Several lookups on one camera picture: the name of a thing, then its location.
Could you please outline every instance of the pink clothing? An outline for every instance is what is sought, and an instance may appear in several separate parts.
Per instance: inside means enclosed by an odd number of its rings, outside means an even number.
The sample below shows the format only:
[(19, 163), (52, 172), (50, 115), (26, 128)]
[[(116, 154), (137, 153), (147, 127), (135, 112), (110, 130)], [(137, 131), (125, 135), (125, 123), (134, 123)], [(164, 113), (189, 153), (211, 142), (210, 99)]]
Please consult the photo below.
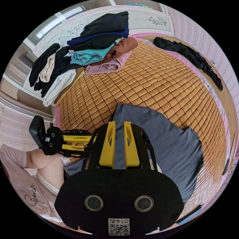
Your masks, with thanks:
[(27, 161), (26, 152), (2, 145), (0, 159), (9, 174), (10, 183), (24, 203), (38, 215), (64, 227), (65, 224), (54, 207), (56, 195), (49, 192), (37, 177), (31, 176), (24, 169)]
[(126, 52), (122, 56), (120, 56), (112, 61), (109, 61), (106, 63), (101, 63), (100, 65), (94, 65), (94, 66), (88, 65), (86, 67), (86, 69), (88, 70), (86, 72), (86, 75), (111, 73), (111, 72), (117, 72), (117, 71), (121, 70), (122, 67), (124, 66), (125, 62), (129, 58), (131, 52), (132, 51)]

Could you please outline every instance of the bamboo mat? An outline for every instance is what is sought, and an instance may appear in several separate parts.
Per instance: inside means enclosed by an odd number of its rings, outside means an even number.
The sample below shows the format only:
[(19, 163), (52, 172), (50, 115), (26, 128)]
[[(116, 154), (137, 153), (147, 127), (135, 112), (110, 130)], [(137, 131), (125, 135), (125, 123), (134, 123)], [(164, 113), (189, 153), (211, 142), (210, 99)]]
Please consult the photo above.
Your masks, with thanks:
[(139, 42), (120, 71), (83, 75), (74, 84), (59, 104), (61, 128), (92, 133), (107, 123), (117, 102), (149, 107), (197, 132), (205, 166), (180, 218), (210, 201), (225, 166), (226, 133), (213, 97), (196, 74), (163, 50)]

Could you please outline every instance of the gray t-shirt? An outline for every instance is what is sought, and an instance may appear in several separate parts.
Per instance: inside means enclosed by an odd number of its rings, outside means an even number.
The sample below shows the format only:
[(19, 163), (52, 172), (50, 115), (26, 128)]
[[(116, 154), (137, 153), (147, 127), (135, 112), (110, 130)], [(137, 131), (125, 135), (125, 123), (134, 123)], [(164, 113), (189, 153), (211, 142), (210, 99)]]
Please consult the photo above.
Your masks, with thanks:
[[(197, 175), (204, 165), (202, 143), (190, 127), (180, 129), (163, 114), (145, 107), (117, 104), (112, 121), (116, 122), (115, 169), (125, 169), (124, 121), (144, 129), (154, 148), (158, 166), (177, 185), (186, 203), (193, 194)], [(69, 175), (81, 171), (82, 160), (66, 166)]]

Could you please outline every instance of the sticker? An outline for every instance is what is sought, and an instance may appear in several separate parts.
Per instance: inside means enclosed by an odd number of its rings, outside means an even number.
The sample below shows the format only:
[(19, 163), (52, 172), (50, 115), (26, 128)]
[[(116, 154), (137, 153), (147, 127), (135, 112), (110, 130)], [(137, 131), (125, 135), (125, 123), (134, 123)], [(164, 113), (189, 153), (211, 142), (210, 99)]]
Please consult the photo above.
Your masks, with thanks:
[(129, 236), (129, 218), (108, 218), (109, 236)]

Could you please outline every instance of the black clothing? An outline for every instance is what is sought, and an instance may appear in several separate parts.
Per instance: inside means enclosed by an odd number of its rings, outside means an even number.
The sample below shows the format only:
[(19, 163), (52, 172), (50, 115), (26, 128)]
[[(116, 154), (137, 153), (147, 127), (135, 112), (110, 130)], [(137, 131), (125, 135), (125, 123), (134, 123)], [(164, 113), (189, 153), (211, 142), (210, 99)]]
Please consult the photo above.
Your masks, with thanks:
[(31, 87), (34, 86), (35, 82), (38, 79), (39, 73), (47, 64), (48, 57), (54, 54), (59, 48), (60, 48), (60, 45), (58, 43), (54, 43), (47, 50), (45, 50), (40, 57), (38, 57), (35, 60), (35, 62), (32, 65), (32, 71), (29, 76), (29, 82)]
[(50, 87), (52, 86), (53, 82), (56, 80), (56, 78), (67, 72), (68, 70), (71, 69), (76, 69), (81, 67), (78, 64), (71, 64), (71, 57), (65, 57), (65, 55), (69, 52), (69, 46), (66, 47), (62, 47), (55, 56), (55, 66), (54, 69), (52, 71), (52, 74), (50, 76), (50, 80), (49, 82), (45, 83), (42, 81), (37, 82), (34, 85), (34, 90), (42, 90), (41, 94), (42, 97), (44, 97), (46, 95), (46, 93), (48, 92), (48, 90), (50, 89)]
[(120, 37), (121, 36), (117, 35), (101, 35), (79, 45), (70, 46), (70, 50), (81, 51), (88, 49), (105, 49), (111, 46)]
[(166, 40), (162, 37), (156, 37), (154, 39), (154, 44), (163, 50), (178, 52), (179, 54), (186, 57), (194, 66), (198, 69), (203, 70), (208, 76), (210, 76), (216, 86), (222, 91), (223, 85), (220, 78), (216, 73), (213, 72), (211, 66), (207, 63), (204, 57), (202, 57), (198, 52), (192, 48), (185, 46), (181, 42)]
[(105, 32), (123, 32), (129, 20), (127, 11), (120, 13), (107, 13), (84, 27), (81, 37)]

